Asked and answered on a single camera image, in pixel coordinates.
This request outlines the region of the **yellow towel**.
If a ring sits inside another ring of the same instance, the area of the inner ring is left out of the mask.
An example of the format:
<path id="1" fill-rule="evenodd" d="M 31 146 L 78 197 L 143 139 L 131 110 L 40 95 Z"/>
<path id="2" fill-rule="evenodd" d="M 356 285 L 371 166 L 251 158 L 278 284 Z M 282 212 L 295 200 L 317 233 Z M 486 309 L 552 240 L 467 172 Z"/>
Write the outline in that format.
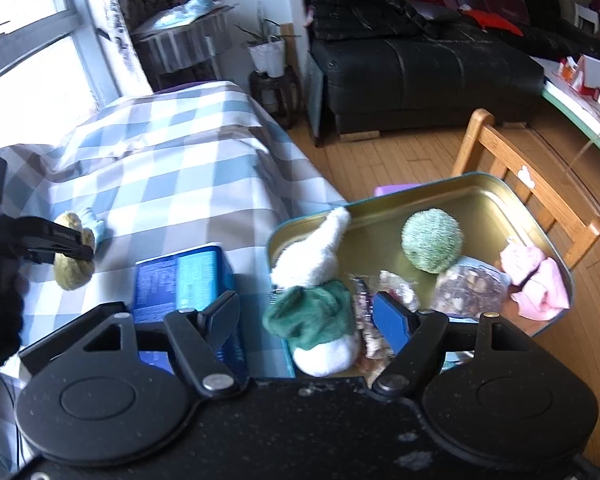
<path id="1" fill-rule="evenodd" d="M 55 281 L 68 292 L 86 285 L 95 272 L 94 255 L 98 245 L 95 244 L 92 231 L 82 226 L 80 212 L 67 211 L 55 219 L 60 226 L 80 234 L 78 252 L 71 255 L 56 254 L 54 258 Z"/>

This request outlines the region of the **green yarn ball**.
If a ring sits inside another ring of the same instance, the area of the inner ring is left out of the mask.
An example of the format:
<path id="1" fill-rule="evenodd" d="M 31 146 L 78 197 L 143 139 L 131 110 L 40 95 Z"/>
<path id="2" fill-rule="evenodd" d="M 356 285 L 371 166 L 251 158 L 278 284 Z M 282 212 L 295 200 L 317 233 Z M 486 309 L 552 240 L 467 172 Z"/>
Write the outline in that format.
<path id="1" fill-rule="evenodd" d="M 405 221 L 401 246 L 414 268 L 439 274 L 460 258 L 464 239 L 454 217 L 442 209 L 430 208 L 415 212 Z"/>

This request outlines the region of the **green edged coffee table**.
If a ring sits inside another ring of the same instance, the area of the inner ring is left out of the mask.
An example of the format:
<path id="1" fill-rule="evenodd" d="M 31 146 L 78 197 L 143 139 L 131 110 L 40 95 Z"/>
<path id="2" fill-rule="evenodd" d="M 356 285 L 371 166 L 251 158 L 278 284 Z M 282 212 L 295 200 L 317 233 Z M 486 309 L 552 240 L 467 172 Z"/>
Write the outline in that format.
<path id="1" fill-rule="evenodd" d="M 557 75 L 556 62 L 544 58 L 535 62 L 542 66 L 544 87 L 531 128 L 565 166 L 564 177 L 600 214 L 600 107 Z"/>

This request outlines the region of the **potted plant white pot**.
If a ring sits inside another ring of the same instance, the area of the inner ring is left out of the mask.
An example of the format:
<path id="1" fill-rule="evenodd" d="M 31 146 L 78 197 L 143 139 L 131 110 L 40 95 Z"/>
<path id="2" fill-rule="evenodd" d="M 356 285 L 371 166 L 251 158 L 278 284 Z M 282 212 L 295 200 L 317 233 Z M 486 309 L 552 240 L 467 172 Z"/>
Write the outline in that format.
<path id="1" fill-rule="evenodd" d="M 235 27 L 248 37 L 245 47 L 256 72 L 270 78 L 283 77 L 287 66 L 286 45 L 288 41 L 294 41 L 297 35 L 284 32 L 281 24 L 268 18 L 260 2 L 257 4 L 257 23 L 256 30 L 246 29 L 241 24 Z"/>

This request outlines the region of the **black leather sofa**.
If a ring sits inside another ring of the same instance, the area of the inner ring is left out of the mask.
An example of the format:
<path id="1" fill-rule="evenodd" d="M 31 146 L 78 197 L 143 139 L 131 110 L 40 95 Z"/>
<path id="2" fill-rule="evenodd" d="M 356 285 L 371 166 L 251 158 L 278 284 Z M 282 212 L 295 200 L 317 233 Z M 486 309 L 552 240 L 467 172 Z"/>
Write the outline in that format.
<path id="1" fill-rule="evenodd" d="M 458 126 L 485 108 L 524 122 L 544 84 L 535 60 L 600 60 L 600 40 L 559 0 L 304 0 L 320 72 L 320 128 L 340 134 Z M 482 29 L 463 10 L 524 33 Z"/>

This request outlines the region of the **pink cloth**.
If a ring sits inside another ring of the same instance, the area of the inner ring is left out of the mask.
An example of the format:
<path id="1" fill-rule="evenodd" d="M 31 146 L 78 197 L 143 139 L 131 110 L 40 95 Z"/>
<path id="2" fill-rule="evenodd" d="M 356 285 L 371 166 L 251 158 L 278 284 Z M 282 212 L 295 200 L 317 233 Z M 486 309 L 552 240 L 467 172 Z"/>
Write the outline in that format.
<path id="1" fill-rule="evenodd" d="M 557 262 L 535 245 L 509 240 L 500 253 L 502 270 L 518 287 L 510 298 L 522 318 L 548 322 L 570 308 Z"/>

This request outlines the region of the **teal gold metal tin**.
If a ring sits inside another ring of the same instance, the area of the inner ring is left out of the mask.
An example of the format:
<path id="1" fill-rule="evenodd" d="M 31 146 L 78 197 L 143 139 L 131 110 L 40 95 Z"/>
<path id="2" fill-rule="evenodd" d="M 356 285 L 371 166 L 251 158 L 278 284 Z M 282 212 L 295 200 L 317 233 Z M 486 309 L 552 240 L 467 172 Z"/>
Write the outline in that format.
<path id="1" fill-rule="evenodd" d="M 464 235 L 462 254 L 490 266 L 510 240 L 533 244 L 554 258 L 569 299 L 573 279 L 562 255 L 514 191 L 502 180 L 470 172 L 457 178 L 414 185 L 407 190 L 359 200 L 344 206 L 350 224 L 336 251 L 338 278 L 349 288 L 350 278 L 362 278 L 371 292 L 380 289 L 379 275 L 387 271 L 409 284 L 410 304 L 430 305 L 436 276 L 419 271 L 401 248 L 401 233 L 408 218 L 421 210 L 438 208 L 453 217 Z"/>

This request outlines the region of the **round side table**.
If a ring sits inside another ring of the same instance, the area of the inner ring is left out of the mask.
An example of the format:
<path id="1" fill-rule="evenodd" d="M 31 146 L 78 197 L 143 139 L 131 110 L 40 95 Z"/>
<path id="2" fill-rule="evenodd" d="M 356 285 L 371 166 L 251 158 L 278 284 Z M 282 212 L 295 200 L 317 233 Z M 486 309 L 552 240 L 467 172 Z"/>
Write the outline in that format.
<path id="1" fill-rule="evenodd" d="M 220 80 L 219 56 L 233 47 L 232 6 L 190 0 L 162 11 L 131 32 L 151 87 L 166 90 L 195 81 Z"/>

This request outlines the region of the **blue Tempo tissue pack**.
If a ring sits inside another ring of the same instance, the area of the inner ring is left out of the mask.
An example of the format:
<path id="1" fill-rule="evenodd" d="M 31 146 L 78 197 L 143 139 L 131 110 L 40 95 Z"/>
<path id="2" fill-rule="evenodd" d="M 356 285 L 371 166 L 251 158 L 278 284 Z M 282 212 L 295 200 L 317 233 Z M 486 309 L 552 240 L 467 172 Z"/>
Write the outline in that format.
<path id="1" fill-rule="evenodd" d="M 218 245 L 204 245 L 138 262 L 131 312 L 137 324 L 159 323 L 174 311 L 190 314 L 197 321 L 197 312 L 226 290 L 235 290 L 235 286 L 225 252 Z M 238 379 L 246 378 L 239 320 L 222 349 L 215 353 Z"/>

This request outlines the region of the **red cushion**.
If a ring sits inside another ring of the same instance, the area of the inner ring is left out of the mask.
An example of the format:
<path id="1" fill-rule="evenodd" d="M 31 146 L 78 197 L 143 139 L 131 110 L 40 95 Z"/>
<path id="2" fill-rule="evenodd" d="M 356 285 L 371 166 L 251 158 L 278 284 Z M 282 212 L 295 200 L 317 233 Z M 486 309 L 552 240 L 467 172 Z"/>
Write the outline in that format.
<path id="1" fill-rule="evenodd" d="M 474 20 L 482 29 L 504 30 L 504 32 L 510 32 L 515 36 L 524 36 L 524 33 L 518 26 L 498 14 L 476 9 L 463 10 L 463 14 Z"/>

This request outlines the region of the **light blue face mask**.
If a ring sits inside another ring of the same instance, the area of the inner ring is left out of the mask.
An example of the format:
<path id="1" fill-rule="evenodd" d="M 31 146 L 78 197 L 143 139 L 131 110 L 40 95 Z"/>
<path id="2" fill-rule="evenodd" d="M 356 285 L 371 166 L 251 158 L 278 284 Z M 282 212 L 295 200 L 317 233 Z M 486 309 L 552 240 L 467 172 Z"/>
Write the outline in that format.
<path id="1" fill-rule="evenodd" d="M 85 208 L 79 213 L 79 217 L 84 229 L 90 229 L 94 235 L 95 244 L 98 245 L 99 241 L 105 234 L 106 224 L 102 219 L 97 218 L 92 208 Z"/>

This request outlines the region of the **dark plant stool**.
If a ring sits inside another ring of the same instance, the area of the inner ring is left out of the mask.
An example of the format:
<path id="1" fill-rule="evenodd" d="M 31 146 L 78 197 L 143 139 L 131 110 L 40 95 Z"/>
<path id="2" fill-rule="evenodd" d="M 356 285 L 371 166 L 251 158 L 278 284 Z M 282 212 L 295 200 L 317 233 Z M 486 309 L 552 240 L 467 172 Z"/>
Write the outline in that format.
<path id="1" fill-rule="evenodd" d="M 297 122 L 301 107 L 300 82 L 294 68 L 287 65 L 283 76 L 280 77 L 270 77 L 266 73 L 253 70 L 248 81 L 251 96 L 261 106 L 264 105 L 265 93 L 274 96 L 275 110 L 270 115 L 285 130 L 292 128 Z"/>

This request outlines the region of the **purple box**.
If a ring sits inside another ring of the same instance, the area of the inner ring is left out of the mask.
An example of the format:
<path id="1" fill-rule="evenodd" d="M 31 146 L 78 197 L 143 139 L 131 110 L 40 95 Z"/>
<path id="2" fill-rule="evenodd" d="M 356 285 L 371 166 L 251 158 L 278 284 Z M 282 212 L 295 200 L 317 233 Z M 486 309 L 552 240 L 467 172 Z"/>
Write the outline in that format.
<path id="1" fill-rule="evenodd" d="M 418 188 L 418 183 L 407 183 L 407 184 L 388 184 L 381 185 L 374 189 L 374 196 L 386 196 L 393 193 L 399 193 L 407 190 L 411 190 L 412 188 Z"/>

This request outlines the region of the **checkered tablecloth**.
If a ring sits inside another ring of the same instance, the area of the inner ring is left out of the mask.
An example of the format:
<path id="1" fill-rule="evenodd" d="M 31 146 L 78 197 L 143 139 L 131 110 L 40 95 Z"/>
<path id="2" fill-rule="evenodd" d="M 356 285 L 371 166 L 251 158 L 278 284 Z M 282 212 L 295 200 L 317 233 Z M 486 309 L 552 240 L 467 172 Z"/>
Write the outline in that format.
<path id="1" fill-rule="evenodd" d="M 13 216 L 55 219 L 91 209 L 106 231 L 85 286 L 66 292 L 50 266 L 28 266 L 21 338 L 32 344 L 108 301 L 131 302 L 134 266 L 218 244 L 242 304 L 242 348 L 257 377 L 287 377 L 284 344 L 267 333 L 268 239 L 283 222 L 342 196 L 274 119 L 231 82 L 114 102 L 53 146 L 0 149 Z"/>

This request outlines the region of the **wooden chair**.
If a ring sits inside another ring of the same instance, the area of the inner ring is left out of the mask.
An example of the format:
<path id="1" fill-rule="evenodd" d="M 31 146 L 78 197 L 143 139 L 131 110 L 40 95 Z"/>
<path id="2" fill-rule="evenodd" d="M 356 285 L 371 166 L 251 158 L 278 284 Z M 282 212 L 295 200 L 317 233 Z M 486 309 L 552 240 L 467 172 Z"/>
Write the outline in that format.
<path id="1" fill-rule="evenodd" d="M 584 222 L 542 172 L 524 158 L 513 141 L 494 128 L 494 117 L 487 110 L 479 108 L 469 119 L 452 176 L 459 177 L 476 171 L 484 150 L 494 157 L 489 174 L 502 181 L 506 174 L 513 174 L 520 182 L 516 187 L 518 198 L 525 204 L 533 195 L 540 202 L 543 209 L 536 222 L 544 231 L 548 232 L 555 223 L 564 229 L 571 246 L 562 260 L 569 269 L 575 268 L 600 237 L 600 217 L 593 216 L 589 222 Z"/>

